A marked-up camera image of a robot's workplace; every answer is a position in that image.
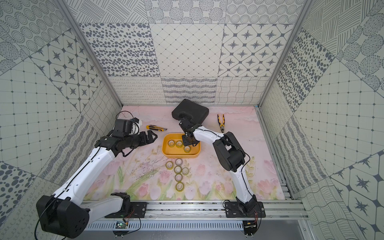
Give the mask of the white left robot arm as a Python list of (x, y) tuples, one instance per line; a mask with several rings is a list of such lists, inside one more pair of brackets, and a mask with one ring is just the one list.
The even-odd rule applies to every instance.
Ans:
[(110, 131), (101, 137), (89, 157), (79, 169), (52, 195), (42, 196), (37, 204), (39, 215), (37, 227), (44, 232), (74, 239), (88, 224), (104, 217), (132, 217), (135, 208), (131, 197), (126, 193), (112, 193), (110, 197), (85, 204), (84, 197), (100, 173), (124, 149), (135, 150), (152, 144), (158, 136), (151, 130), (137, 135), (127, 135)]

